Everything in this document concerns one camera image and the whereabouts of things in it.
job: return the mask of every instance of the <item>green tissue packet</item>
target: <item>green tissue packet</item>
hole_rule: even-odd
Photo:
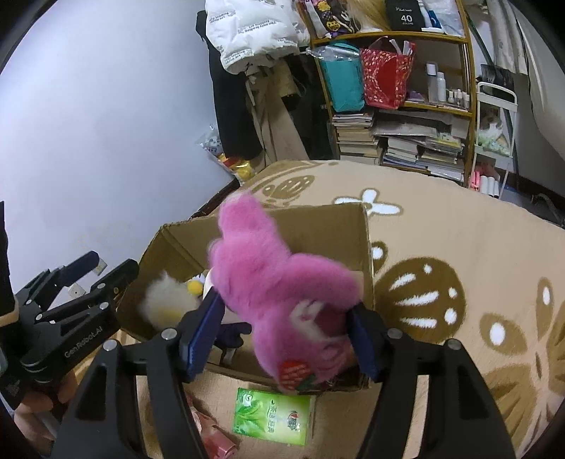
[[[313,396],[237,390],[232,431],[263,440],[304,446],[311,436]]]

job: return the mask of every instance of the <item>small bottle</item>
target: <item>small bottle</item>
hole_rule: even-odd
[[[443,72],[437,73],[437,99],[440,102],[445,102],[445,76]]]
[[[437,103],[437,67],[435,62],[426,64],[426,73],[428,74],[428,101],[429,103]]]

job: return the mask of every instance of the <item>red bag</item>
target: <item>red bag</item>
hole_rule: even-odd
[[[405,56],[375,49],[380,46],[380,40],[361,50],[365,101],[373,107],[396,110],[406,99],[406,81],[412,70],[416,45],[410,43],[412,53]]]

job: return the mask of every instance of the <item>beige blanket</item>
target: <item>beige blanket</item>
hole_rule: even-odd
[[[418,340],[461,340],[523,455],[565,395],[562,229],[446,180],[347,161],[278,162],[246,187],[271,207],[362,202],[378,311],[387,325]],[[247,386],[204,373],[189,389],[229,432],[236,389]],[[353,458],[379,388],[319,396],[306,447],[233,435],[240,446],[236,457]],[[407,458],[418,455],[426,390],[421,378]],[[151,428],[144,431],[152,439],[150,453],[159,457]]]

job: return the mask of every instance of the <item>pink plush toy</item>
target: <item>pink plush toy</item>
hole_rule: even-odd
[[[345,313],[362,298],[356,276],[330,259],[292,254],[250,194],[222,204],[219,227],[222,239],[209,253],[212,281],[253,326],[263,369],[287,391],[336,376],[351,347]]]

